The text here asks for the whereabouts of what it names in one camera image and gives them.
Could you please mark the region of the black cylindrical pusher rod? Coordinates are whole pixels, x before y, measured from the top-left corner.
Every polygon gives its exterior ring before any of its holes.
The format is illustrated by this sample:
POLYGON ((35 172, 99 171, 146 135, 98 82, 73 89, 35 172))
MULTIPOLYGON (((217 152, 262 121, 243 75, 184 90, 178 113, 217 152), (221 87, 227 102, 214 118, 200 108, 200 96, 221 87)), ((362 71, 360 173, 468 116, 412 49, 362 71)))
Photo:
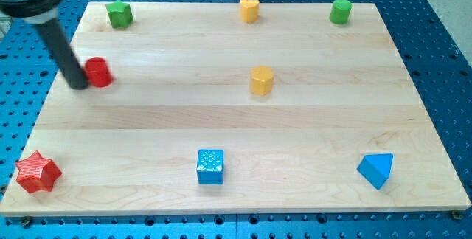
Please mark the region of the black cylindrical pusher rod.
POLYGON ((89 86, 89 81, 59 21, 53 18, 42 24, 36 24, 34 28, 55 60, 69 87, 76 90, 86 89, 89 86))

